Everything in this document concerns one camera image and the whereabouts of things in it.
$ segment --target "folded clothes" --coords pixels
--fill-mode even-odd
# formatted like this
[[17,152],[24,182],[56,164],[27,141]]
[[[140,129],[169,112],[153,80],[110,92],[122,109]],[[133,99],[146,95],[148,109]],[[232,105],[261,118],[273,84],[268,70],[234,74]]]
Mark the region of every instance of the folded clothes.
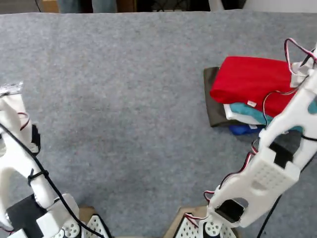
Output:
[[[217,102],[244,103],[262,111],[264,97],[272,91],[288,92],[291,73],[287,63],[254,57],[227,57],[222,63],[210,95]],[[271,94],[265,112],[274,117],[282,112],[293,95]]]
[[[233,104],[230,104],[230,109],[232,110],[233,113],[251,116],[259,123],[265,124],[263,113],[254,108],[249,107],[248,105],[245,105],[243,103],[233,103]],[[317,103],[315,101],[312,101],[312,103],[309,105],[308,111],[312,114],[317,113]],[[273,118],[269,115],[266,115],[266,118],[268,123],[270,123],[273,120]],[[296,126],[292,129],[302,132],[302,128],[299,126]]]
[[226,118],[228,120],[238,120],[245,124],[251,124],[251,125],[264,124],[264,123],[260,123],[253,116],[244,115],[240,113],[234,113],[230,108],[230,104],[223,104],[223,108],[224,108],[224,112],[226,113]]
[[229,130],[234,135],[245,135],[259,133],[264,128],[264,125],[230,125]]
[[205,68],[204,70],[205,98],[210,126],[241,125],[242,123],[237,120],[228,120],[223,104],[216,102],[209,94],[218,70],[219,67]]

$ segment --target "brown folded cloth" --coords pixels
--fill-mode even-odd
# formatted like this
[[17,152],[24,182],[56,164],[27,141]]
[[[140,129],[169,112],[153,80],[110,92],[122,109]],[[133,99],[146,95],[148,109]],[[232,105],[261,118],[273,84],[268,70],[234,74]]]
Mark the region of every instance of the brown folded cloth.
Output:
[[237,120],[227,120],[223,104],[216,102],[209,94],[218,70],[219,67],[204,69],[205,98],[210,126],[242,125],[243,123]]

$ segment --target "red folded cloth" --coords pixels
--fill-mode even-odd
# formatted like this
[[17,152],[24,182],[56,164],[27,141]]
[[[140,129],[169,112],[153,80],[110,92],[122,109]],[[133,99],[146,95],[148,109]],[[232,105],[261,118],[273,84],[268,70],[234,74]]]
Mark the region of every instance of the red folded cloth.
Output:
[[[221,65],[210,95],[223,104],[245,103],[262,112],[262,101],[272,91],[291,91],[291,73],[287,63],[254,57],[227,57]],[[265,102],[265,113],[280,114],[294,96],[271,94]]]

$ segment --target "gray felt surface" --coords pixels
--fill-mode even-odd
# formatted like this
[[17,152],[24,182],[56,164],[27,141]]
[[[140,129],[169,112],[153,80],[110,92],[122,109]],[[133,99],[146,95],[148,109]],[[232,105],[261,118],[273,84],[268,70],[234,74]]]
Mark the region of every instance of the gray felt surface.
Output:
[[[242,165],[255,138],[209,127],[203,69],[227,55],[283,60],[286,37],[312,48],[316,21],[241,10],[0,15],[0,83],[24,81],[39,158],[62,192],[95,206],[115,236],[159,237],[180,206],[205,204],[202,192]],[[294,149],[296,138],[282,141]],[[286,192],[264,237],[317,235],[315,171]],[[16,178],[11,192],[17,201],[30,190]]]

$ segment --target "teal folded cloth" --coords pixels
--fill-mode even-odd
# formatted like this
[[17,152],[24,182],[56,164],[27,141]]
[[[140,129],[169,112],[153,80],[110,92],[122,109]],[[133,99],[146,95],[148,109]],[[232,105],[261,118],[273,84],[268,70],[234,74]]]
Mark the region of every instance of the teal folded cloth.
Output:
[[[233,103],[230,104],[230,109],[232,110],[232,112],[234,113],[239,113],[239,114],[243,114],[243,115],[249,115],[252,116],[254,119],[256,119],[258,122],[265,124],[265,119],[263,117],[262,112],[251,108],[250,106],[244,104],[244,103]],[[315,114],[317,113],[317,104],[315,101],[312,101],[312,103],[309,105],[308,107],[308,111],[311,114]],[[269,115],[266,115],[267,118],[267,122],[270,123],[273,118]],[[292,128],[291,130],[298,130],[300,132],[303,132],[302,128],[300,126],[296,126],[294,128]]]

